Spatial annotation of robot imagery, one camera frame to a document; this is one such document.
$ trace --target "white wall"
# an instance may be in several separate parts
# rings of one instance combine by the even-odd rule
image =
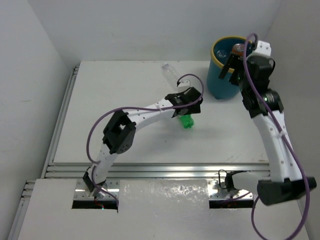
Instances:
[[[0,240],[4,240],[25,181],[40,177],[71,69],[27,0],[1,1],[0,43]]]
[[[320,1],[284,0],[267,36],[276,67],[271,86],[284,105],[286,126],[304,170],[320,183]],[[320,236],[319,186],[311,193],[306,227]]]
[[[265,37],[280,0],[28,0],[68,66],[80,60],[208,60],[215,40]]]

